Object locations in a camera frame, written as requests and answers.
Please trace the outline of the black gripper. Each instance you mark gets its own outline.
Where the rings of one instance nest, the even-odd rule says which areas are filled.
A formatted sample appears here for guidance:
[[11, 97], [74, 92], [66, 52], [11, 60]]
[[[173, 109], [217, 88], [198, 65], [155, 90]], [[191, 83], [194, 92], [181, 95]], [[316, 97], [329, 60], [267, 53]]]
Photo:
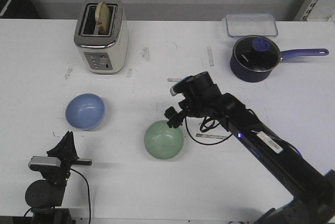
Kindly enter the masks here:
[[77, 156], [72, 131], [67, 131], [54, 149], [47, 151], [47, 155], [49, 158], [57, 158], [57, 162], [54, 161], [52, 166], [48, 166], [47, 172], [68, 172], [72, 165], [92, 165], [91, 159], [81, 159]]
[[208, 100], [210, 97], [210, 88], [201, 90], [185, 89], [180, 91], [185, 98], [179, 102], [181, 111], [178, 113], [174, 107], [170, 106], [165, 110], [165, 117], [168, 119], [167, 125], [170, 128], [178, 128], [182, 125], [186, 117], [209, 117], [210, 109]]

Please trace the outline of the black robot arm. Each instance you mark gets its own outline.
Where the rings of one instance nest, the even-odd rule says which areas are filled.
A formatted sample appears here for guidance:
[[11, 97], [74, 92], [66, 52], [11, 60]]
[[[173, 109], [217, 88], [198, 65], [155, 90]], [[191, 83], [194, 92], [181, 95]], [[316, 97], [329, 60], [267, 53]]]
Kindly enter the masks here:
[[70, 210], [61, 208], [70, 172], [75, 171], [73, 165], [90, 166], [92, 160], [78, 157], [71, 131], [46, 156], [34, 155], [30, 159], [28, 167], [42, 175], [25, 192], [25, 201], [33, 213], [31, 223], [76, 223]]
[[185, 77], [170, 92], [185, 98], [180, 112], [173, 107], [165, 111], [169, 127], [179, 127], [186, 117], [218, 121], [292, 194], [291, 202], [271, 208], [256, 223], [327, 223], [334, 217], [334, 170], [320, 174], [252, 110], [221, 93], [207, 71]]

